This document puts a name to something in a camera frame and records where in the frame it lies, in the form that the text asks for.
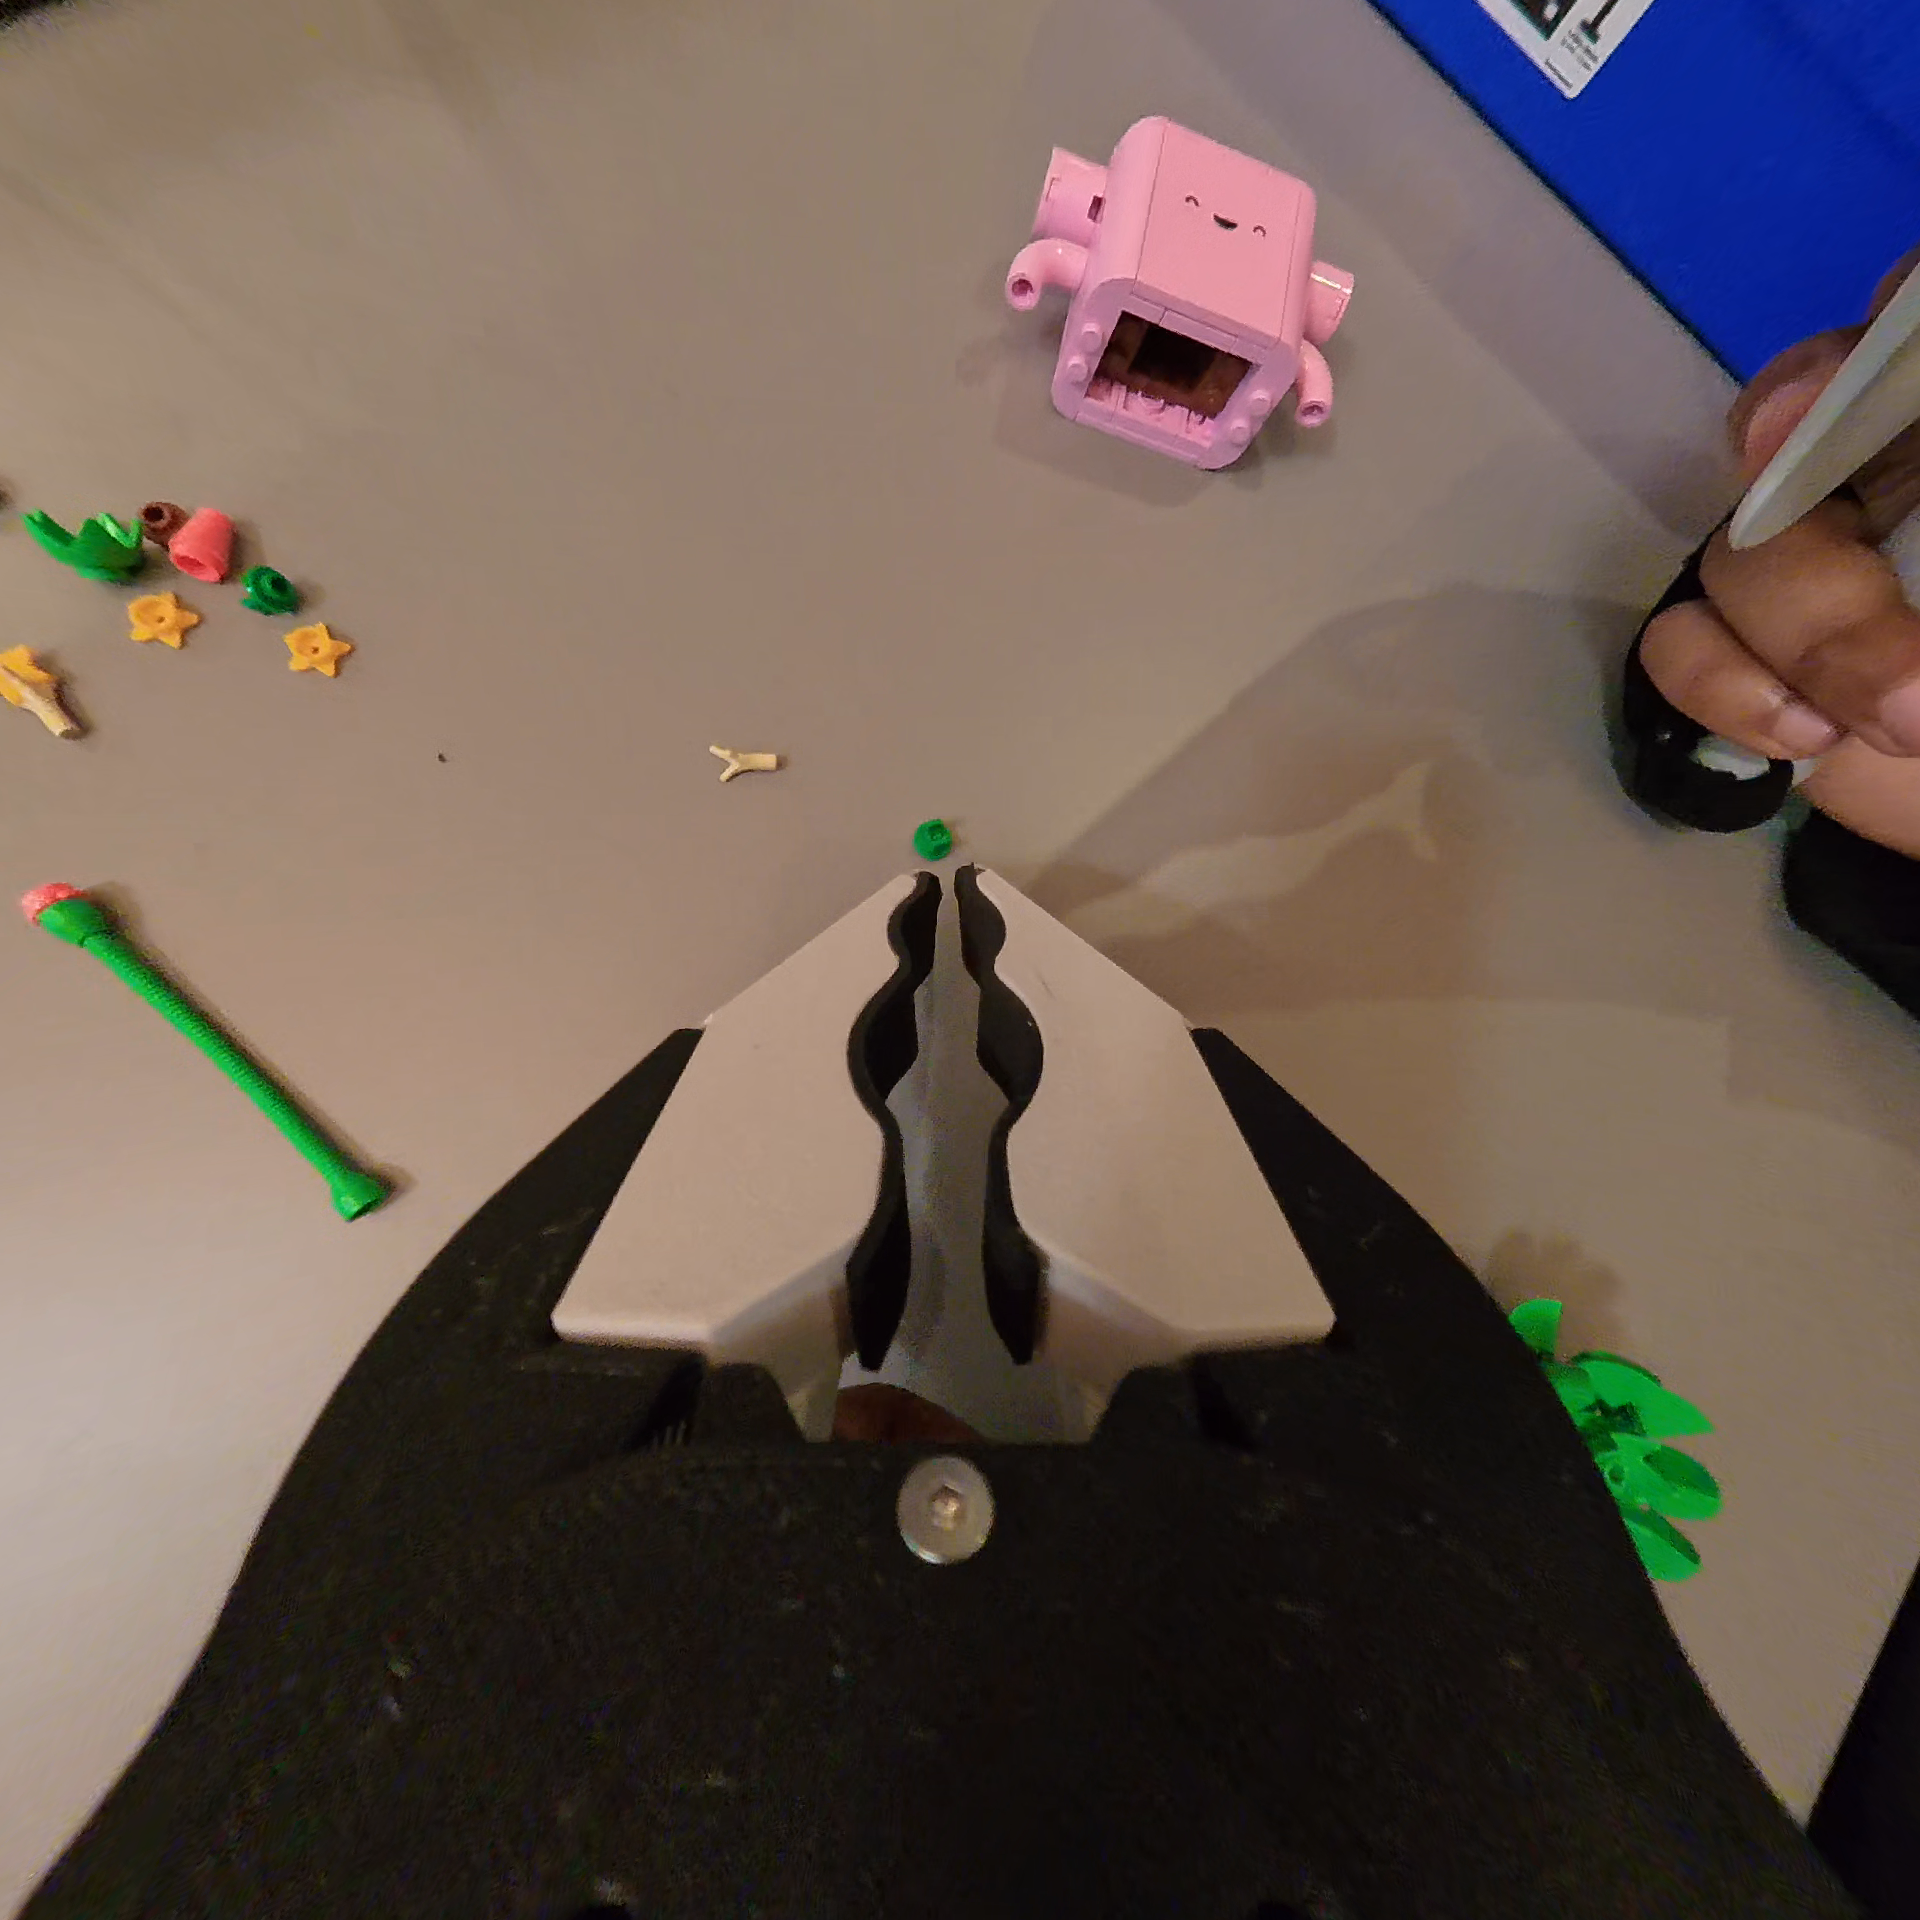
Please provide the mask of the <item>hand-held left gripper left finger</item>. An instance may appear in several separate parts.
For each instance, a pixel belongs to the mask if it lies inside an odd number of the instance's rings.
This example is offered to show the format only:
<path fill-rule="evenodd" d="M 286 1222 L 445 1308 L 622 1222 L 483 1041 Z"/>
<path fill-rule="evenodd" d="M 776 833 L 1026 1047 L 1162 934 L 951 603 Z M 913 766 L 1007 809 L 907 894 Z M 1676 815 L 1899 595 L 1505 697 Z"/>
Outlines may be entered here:
<path fill-rule="evenodd" d="M 901 1330 L 910 1222 L 891 1095 L 919 1057 L 943 885 L 904 874 L 703 1024 L 553 1310 L 572 1347 L 768 1374 L 826 1440 L 849 1360 Z"/>

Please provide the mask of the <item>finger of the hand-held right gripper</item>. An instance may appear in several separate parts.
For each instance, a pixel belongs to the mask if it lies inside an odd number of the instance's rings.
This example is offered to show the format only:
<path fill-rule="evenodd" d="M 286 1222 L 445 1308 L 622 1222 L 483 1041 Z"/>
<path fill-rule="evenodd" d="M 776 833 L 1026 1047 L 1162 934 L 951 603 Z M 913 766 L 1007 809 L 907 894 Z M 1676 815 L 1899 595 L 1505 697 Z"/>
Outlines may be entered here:
<path fill-rule="evenodd" d="M 1908 271 L 1747 490 L 1731 520 L 1731 549 L 1755 549 L 1788 533 L 1916 420 L 1919 271 Z"/>

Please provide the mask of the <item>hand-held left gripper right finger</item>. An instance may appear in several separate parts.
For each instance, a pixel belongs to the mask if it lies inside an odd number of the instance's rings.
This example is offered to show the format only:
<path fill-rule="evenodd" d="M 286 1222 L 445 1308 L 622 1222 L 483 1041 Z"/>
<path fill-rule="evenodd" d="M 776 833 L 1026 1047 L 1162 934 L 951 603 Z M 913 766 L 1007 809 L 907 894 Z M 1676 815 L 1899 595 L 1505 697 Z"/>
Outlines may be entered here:
<path fill-rule="evenodd" d="M 1335 1308 L 1189 1019 L 1004 876 L 954 882 L 987 1153 L 991 1323 L 1092 1440 L 1140 1371 L 1324 1342 Z"/>

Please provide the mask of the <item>person's right forearm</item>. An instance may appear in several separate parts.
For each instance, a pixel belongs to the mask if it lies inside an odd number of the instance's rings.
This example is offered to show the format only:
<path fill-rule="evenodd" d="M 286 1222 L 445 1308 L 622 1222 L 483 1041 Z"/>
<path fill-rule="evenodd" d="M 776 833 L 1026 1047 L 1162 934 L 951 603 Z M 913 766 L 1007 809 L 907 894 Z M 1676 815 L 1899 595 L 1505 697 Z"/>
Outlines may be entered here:
<path fill-rule="evenodd" d="M 1791 925 L 1919 1019 L 1915 858 L 1808 812 L 1786 842 L 1783 896 Z"/>

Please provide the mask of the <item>person's right hand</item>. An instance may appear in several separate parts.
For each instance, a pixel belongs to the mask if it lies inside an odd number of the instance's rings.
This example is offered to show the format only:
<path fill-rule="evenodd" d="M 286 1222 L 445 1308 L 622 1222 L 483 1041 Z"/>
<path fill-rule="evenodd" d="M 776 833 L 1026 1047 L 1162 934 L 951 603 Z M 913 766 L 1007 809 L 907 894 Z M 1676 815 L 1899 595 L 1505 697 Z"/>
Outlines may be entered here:
<path fill-rule="evenodd" d="M 1715 535 L 1698 586 L 1650 621 L 1645 674 L 1756 757 L 1811 760 L 1813 810 L 1919 854 L 1919 617 L 1887 543 L 1916 517 L 1919 428 L 1777 540 Z"/>

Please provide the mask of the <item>blue box with white label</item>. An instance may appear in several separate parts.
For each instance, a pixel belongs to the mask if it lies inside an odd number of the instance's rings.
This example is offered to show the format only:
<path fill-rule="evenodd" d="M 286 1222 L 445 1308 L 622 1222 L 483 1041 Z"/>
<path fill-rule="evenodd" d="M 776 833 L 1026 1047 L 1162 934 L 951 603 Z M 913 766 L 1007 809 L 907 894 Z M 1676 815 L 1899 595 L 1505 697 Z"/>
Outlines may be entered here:
<path fill-rule="evenodd" d="M 1378 3 L 1739 378 L 1919 240 L 1915 3 Z"/>

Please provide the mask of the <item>green toy stem pink bud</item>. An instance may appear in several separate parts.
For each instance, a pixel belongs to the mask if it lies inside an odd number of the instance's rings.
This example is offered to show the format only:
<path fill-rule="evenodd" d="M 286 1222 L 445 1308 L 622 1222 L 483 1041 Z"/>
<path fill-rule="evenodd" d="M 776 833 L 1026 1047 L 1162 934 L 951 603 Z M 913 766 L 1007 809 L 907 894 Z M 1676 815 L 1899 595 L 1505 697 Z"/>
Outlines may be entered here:
<path fill-rule="evenodd" d="M 322 1180 L 342 1220 L 363 1220 L 394 1196 L 393 1178 L 350 1153 L 100 898 L 67 882 L 46 882 L 23 894 L 19 909 L 40 932 L 99 963 L 217 1068 Z"/>

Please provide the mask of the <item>green toy leaf cluster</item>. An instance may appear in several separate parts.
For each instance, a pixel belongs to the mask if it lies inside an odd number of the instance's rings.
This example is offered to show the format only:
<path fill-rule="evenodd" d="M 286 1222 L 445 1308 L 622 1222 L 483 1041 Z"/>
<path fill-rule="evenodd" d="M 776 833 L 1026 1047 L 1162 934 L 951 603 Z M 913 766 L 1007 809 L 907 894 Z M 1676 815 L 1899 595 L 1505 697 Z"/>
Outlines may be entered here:
<path fill-rule="evenodd" d="M 1564 1354 L 1558 1300 L 1520 1302 L 1507 1324 L 1569 1414 L 1645 1574 L 1661 1585 L 1693 1581 L 1702 1555 L 1685 1525 L 1719 1518 L 1724 1496 L 1682 1442 L 1713 1434 L 1715 1425 L 1636 1360 L 1602 1351 Z"/>

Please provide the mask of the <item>pink toy brick box figure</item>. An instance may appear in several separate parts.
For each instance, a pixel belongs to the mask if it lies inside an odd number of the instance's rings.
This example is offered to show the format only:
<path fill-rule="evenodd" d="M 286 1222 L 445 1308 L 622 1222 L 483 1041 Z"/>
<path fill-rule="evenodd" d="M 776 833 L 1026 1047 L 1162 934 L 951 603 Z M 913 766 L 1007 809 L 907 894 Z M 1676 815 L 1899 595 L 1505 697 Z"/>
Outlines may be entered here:
<path fill-rule="evenodd" d="M 1055 148 L 1002 285 L 1016 315 L 1066 300 L 1055 410 L 1203 473 L 1236 466 L 1284 405 L 1324 427 L 1354 274 L 1317 255 L 1317 223 L 1302 178 L 1160 114 L 1105 161 Z"/>

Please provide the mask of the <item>yellow flower on beige twig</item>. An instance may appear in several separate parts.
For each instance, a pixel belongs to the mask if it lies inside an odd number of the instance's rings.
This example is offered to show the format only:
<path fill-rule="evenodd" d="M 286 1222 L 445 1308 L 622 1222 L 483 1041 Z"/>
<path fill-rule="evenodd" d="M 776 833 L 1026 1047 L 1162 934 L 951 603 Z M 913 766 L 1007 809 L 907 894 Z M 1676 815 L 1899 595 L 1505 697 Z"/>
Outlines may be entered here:
<path fill-rule="evenodd" d="M 57 740 L 76 742 L 87 734 L 85 722 L 64 701 L 60 677 L 30 646 L 2 651 L 2 701 L 37 719 Z"/>

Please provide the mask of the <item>green toy sepal piece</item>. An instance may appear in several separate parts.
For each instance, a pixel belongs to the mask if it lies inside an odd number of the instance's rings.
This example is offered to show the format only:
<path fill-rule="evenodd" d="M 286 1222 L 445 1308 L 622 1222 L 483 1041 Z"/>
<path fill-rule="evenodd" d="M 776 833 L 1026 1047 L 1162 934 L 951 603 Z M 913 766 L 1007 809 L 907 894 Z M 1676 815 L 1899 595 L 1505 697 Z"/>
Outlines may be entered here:
<path fill-rule="evenodd" d="M 137 520 L 95 515 L 70 530 L 44 510 L 27 510 L 19 519 L 44 557 L 91 582 L 127 585 L 149 564 L 146 535 Z"/>

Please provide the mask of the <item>person's black jacket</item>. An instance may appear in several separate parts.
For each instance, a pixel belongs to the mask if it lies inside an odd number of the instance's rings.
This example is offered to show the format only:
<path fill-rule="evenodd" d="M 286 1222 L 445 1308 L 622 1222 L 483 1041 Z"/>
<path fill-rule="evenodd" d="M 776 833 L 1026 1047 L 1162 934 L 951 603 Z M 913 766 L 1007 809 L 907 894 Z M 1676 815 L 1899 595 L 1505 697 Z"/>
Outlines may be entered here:
<path fill-rule="evenodd" d="M 1919 1916 L 1916 1574 L 1887 1628 L 1806 1833 L 1869 1916 Z"/>

